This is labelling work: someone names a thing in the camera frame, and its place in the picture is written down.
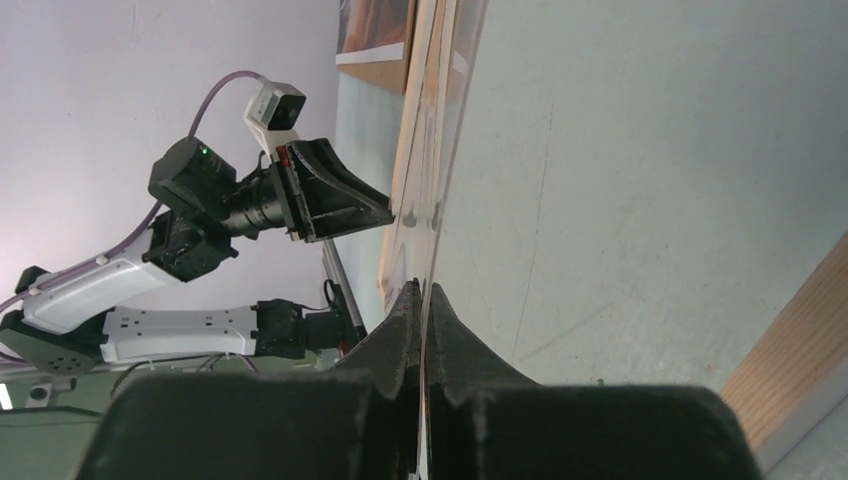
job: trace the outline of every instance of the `white light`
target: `white light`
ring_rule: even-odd
[[[12,409],[12,397],[9,396],[5,383],[0,383],[0,407],[3,407],[3,410]]]

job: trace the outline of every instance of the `floor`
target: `floor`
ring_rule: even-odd
[[[460,318],[542,383],[718,390],[848,226],[846,24],[491,0],[434,274]],[[337,147],[387,191],[401,103],[374,90],[342,80]],[[372,318],[378,237],[342,253]],[[843,402],[769,477],[848,478],[847,430]]]

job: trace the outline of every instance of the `wooden stick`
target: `wooden stick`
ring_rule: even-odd
[[[721,390],[766,471],[845,397],[846,356],[848,232]],[[811,406],[799,420],[796,410]],[[790,419],[793,428],[782,428]],[[780,451],[776,444],[782,445]],[[761,452],[768,452],[768,458]]]

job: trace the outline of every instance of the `red component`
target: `red component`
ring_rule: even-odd
[[[277,147],[277,155],[280,156],[280,163],[282,163],[284,167],[288,167],[291,165],[291,162],[289,161],[289,154],[288,152],[286,152],[285,145],[283,145],[282,147]]]

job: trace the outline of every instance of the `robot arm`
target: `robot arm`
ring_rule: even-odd
[[[233,237],[256,239],[264,230],[285,228],[292,240],[317,242],[392,222],[388,198],[351,174],[329,141],[298,139],[293,127],[305,100],[291,85],[275,82],[251,99],[245,122],[271,163],[240,181],[196,137],[175,143],[153,165],[148,184],[170,210],[120,251],[96,257],[94,268],[58,285],[52,283],[65,272],[27,269],[17,290],[28,295],[21,310],[3,318],[0,343],[36,367],[62,374],[160,355],[225,351],[302,358],[304,349],[334,348],[338,335],[324,335],[326,328],[307,335],[306,320],[339,331],[338,320],[304,317],[302,306],[285,300],[218,312],[116,307],[210,273],[238,255]],[[350,332],[345,338],[343,343],[355,341]]]

